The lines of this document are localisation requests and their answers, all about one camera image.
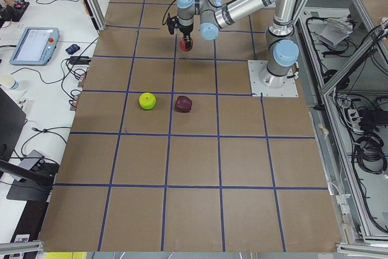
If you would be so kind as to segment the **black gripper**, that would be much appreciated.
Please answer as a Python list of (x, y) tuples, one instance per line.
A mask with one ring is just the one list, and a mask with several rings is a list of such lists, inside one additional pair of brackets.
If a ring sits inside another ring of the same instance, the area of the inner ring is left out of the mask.
[(190, 24), (190, 25), (179, 24), (179, 31), (184, 36), (184, 48), (186, 50), (191, 50), (193, 47), (193, 39), (191, 38), (190, 34), (193, 31), (193, 24)]

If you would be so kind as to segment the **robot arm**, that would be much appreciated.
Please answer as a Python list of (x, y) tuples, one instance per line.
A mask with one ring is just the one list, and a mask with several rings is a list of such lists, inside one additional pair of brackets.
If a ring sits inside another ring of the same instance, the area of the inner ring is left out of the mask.
[(176, 0), (177, 15), (168, 16), (165, 25), (170, 34), (175, 30), (183, 34), (179, 46), (181, 50), (189, 51), (193, 45), (190, 34), (196, 15), (200, 19), (202, 38), (213, 41), (221, 29), (274, 4), (273, 19), (266, 29), (269, 60), (260, 71), (259, 80), (268, 88), (279, 89), (299, 57), (299, 47), (290, 37), (306, 3), (307, 0), (231, 0), (227, 3), (221, 0)]

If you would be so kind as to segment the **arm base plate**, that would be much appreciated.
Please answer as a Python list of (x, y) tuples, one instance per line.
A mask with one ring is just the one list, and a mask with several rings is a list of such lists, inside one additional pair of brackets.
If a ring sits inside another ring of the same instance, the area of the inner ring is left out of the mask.
[(248, 60), (251, 94), (255, 97), (297, 98), (296, 79), (292, 68), (282, 77), (267, 71), (266, 60)]

